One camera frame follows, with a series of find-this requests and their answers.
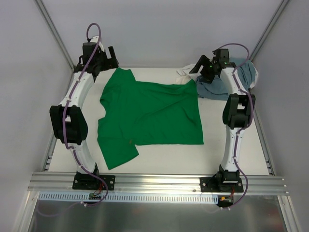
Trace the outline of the green t-shirt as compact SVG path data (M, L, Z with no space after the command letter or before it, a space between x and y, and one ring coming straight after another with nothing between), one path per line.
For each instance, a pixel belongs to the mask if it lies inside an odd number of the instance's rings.
M137 81L117 68L99 99L105 116L98 120L97 142L109 170L139 155L142 145L202 145L197 87Z

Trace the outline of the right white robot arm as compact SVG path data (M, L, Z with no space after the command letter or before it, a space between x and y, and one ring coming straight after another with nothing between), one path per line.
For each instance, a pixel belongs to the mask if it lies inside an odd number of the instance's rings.
M226 48L218 48L213 58L202 55L190 73L199 73L204 83L211 84L218 76L228 92L223 110L223 123L226 126L225 152L218 172L211 178L201 178L202 191L243 192L239 169L239 153L244 131L251 125L255 96L250 94L237 73L237 66L229 59Z

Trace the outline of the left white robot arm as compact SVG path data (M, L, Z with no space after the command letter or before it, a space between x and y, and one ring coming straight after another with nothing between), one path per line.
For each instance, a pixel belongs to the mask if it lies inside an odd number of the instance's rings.
M114 48L105 49L99 35L87 38L82 51L66 96L58 105L50 107L49 114L55 138L72 154L77 165L74 183L96 189L100 176L86 143L88 125L82 107L98 75L117 68L119 63Z

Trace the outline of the white t-shirt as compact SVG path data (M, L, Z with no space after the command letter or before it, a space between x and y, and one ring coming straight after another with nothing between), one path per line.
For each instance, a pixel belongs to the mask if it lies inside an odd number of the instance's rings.
M194 68L194 66L195 66L195 64L190 64L190 65L184 66L182 68L179 68L177 70L177 74L179 75L179 77L176 77L176 84L186 84L191 79L196 81L199 74L198 73L189 73ZM258 81L258 76L259 76L258 70L254 67L253 81L251 81L250 88L255 87L255 85L257 84L257 81Z

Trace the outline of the blue-grey t-shirt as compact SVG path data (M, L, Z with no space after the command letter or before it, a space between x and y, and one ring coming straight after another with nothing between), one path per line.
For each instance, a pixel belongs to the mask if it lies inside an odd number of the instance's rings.
M254 88L257 84L258 71L251 61L247 61L238 68L238 76L247 91ZM228 99L229 94L227 89L218 76L215 76L211 84L204 83L201 79L202 76L200 75L196 80L198 97L220 101L226 101Z

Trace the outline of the left aluminium frame post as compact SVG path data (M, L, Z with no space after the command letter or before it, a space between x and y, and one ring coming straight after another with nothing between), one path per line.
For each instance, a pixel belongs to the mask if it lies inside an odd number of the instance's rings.
M72 58L70 57L66 47L65 47L65 44L63 42L63 40L61 39L60 37L60 34L44 4L44 2L42 0L34 0L40 14L42 15L45 23L47 24L47 27L48 29L50 30L56 44L58 45L62 55L64 56L67 64L69 65L69 67L73 70L74 69L74 63L72 61Z

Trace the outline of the aluminium frame post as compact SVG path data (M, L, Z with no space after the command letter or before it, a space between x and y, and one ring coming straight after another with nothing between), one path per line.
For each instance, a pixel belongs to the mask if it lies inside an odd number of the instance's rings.
M74 63L72 61L72 58L70 57L66 47L65 47L65 44L63 42L63 40L61 39L60 37L60 34L44 4L44 2L42 0L34 0L40 14L42 15L45 23L47 24L47 27L48 29L50 30L56 44L58 45L62 55L64 56L67 64L69 65L69 67L73 70L74 69Z
M290 3L290 0L281 0L280 1L279 6L277 7L275 13L273 14L271 20L267 24L265 30L263 31L261 37L259 38L256 46L254 47L254 49L253 49L253 51L251 53L251 56L250 56L250 60L251 61L254 61L255 57L260 52L260 50L263 47L264 43L266 42L268 36L270 35L272 30L276 26L278 20L282 16L283 12L285 11L285 9L287 8L289 3Z

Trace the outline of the right aluminium frame post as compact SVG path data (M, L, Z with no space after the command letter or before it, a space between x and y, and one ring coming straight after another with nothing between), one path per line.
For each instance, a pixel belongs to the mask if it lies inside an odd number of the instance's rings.
M276 26L278 20L282 16L283 12L285 11L285 9L287 8L289 3L290 3L290 0L281 0L280 1L279 6L277 7L275 13L273 14L271 20L267 24L265 30L263 31L261 37L259 38L256 46L254 47L254 49L253 49L253 51L251 53L251 56L250 56L250 60L251 61L254 61L255 57L260 52L260 50L263 47L264 43L266 42L268 36L270 35L272 30Z

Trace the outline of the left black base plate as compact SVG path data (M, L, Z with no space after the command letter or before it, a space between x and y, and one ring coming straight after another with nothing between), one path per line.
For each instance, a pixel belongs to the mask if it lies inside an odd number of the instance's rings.
M108 190L114 190L115 175L99 175L107 184ZM102 189L106 190L106 186L102 181L90 176L89 174L81 174L77 172L74 176L72 188L76 190L97 190L103 185Z

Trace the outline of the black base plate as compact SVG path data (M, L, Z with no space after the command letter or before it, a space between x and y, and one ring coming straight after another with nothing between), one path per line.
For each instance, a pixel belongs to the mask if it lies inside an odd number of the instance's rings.
M223 182L219 183L215 177L201 177L199 179L201 192L222 192L228 193L234 191L235 193L242 193L244 191L242 180L239 182Z
M114 190L115 175L99 175L107 184L108 190ZM106 186L102 181L90 176L89 174L81 174L77 172L74 176L72 188L76 190L97 190L103 185L102 189L106 190Z

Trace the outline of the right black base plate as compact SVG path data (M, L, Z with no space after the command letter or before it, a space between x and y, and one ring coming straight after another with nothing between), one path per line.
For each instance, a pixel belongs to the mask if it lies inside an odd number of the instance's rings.
M239 182L223 182L219 183L215 177L201 177L199 179L201 192L222 192L228 193L234 191L235 193L242 193L244 191L242 180Z

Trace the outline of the aluminium mounting rail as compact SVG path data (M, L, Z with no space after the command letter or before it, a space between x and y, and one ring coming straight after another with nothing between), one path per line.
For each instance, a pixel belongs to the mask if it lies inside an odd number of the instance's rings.
M28 191L72 191L75 173L34 172ZM206 187L200 175L176 174L116 174L115 192L194 194ZM242 186L249 195L289 195L285 179L280 176L250 175L248 187L245 178Z

